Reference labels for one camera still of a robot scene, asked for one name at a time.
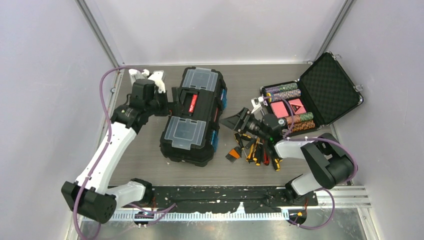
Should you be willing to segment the black plastic toolbox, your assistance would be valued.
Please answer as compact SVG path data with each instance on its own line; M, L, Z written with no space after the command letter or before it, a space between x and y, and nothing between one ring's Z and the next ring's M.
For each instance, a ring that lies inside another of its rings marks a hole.
M227 86L215 69L187 67L178 87L180 116L170 115L159 146L173 162L204 167L217 151L220 117L227 106Z

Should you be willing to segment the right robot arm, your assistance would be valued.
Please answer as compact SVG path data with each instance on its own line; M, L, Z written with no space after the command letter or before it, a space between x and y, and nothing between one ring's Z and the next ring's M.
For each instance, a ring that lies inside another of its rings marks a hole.
M348 151L330 133L315 138L284 137L283 126L275 115L266 114L258 120L245 107L219 122L235 132L250 133L260 138L263 150L272 160L292 158L306 161L309 170L284 186L284 197L291 205L299 205L309 193L330 190L350 181L358 170Z

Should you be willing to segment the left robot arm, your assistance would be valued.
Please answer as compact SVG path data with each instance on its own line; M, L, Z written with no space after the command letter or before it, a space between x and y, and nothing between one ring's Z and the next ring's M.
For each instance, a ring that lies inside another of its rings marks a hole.
M107 223L117 208L138 203L148 207L154 199L152 184L132 178L109 188L123 153L150 116L168 116L168 98L160 78L137 79L128 101L117 107L108 121L106 136L85 170L74 182L66 181L61 193L70 210L100 224Z

